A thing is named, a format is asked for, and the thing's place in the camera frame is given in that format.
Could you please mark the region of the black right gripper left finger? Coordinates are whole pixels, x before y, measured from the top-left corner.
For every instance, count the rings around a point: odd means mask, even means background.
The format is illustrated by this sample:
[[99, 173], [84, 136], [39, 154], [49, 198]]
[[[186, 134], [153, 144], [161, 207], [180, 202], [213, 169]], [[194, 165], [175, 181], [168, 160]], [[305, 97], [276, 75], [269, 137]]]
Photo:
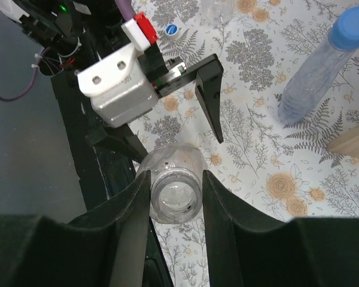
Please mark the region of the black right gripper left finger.
[[0, 215], [0, 286], [141, 286], [149, 172], [67, 224]]

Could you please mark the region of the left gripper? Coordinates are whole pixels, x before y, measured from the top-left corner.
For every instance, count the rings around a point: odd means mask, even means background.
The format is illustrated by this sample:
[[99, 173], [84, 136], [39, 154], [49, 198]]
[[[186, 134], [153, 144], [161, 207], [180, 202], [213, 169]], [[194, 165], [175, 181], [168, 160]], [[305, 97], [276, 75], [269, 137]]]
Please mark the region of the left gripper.
[[[197, 71], [188, 68], [182, 58], [163, 58], [157, 44], [148, 48], [138, 62], [143, 74], [159, 98], [196, 80], [196, 96], [219, 144], [223, 143], [220, 123], [220, 97], [223, 66], [216, 54], [199, 63]], [[118, 128], [97, 126], [91, 130], [91, 146], [99, 146], [141, 163], [147, 150], [127, 124]]]

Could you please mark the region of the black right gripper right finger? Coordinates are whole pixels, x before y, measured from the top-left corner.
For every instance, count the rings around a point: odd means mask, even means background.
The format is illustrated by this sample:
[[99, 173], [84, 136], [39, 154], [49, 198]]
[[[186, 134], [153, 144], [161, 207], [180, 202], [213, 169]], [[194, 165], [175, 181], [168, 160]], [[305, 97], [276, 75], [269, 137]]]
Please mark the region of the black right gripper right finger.
[[359, 218], [279, 221], [203, 172], [211, 286], [359, 286]]

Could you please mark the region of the clear plastic bottle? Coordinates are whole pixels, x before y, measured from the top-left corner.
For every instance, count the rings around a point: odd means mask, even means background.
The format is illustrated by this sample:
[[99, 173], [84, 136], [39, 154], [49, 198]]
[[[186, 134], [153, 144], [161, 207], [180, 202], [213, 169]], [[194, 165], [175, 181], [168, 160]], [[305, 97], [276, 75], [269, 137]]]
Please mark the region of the clear plastic bottle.
[[150, 217], [160, 224], [185, 224], [201, 217], [202, 175], [207, 169], [199, 149], [184, 143], [162, 145], [139, 165], [151, 173]]

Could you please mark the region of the blue tinted plastic bottle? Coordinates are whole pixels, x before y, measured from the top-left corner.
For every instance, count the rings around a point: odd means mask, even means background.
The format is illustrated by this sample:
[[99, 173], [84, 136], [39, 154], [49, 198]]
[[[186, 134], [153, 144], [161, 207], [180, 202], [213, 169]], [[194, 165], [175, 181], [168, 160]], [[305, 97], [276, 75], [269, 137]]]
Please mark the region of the blue tinted plastic bottle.
[[286, 85], [278, 108], [281, 122], [292, 126], [310, 113], [354, 52], [338, 50], [327, 35]]

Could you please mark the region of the blue bottle cap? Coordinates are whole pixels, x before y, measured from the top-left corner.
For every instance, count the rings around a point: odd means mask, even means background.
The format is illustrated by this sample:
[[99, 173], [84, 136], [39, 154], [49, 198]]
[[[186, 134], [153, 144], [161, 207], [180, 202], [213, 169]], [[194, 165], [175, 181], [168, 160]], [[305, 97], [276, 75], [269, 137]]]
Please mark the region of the blue bottle cap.
[[328, 38], [338, 50], [359, 48], [359, 6], [347, 9], [332, 25]]

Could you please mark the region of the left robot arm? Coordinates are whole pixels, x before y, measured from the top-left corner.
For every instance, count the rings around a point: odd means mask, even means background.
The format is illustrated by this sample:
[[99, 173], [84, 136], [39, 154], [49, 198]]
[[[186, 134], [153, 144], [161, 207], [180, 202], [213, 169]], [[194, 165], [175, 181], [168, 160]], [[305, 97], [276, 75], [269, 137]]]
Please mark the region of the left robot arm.
[[54, 52], [61, 72], [72, 72], [99, 120], [87, 141], [141, 162], [147, 152], [129, 123], [158, 100], [190, 82], [217, 141], [223, 66], [212, 54], [191, 67], [165, 60], [158, 35], [130, 1], [0, 1], [0, 10], [22, 31]]

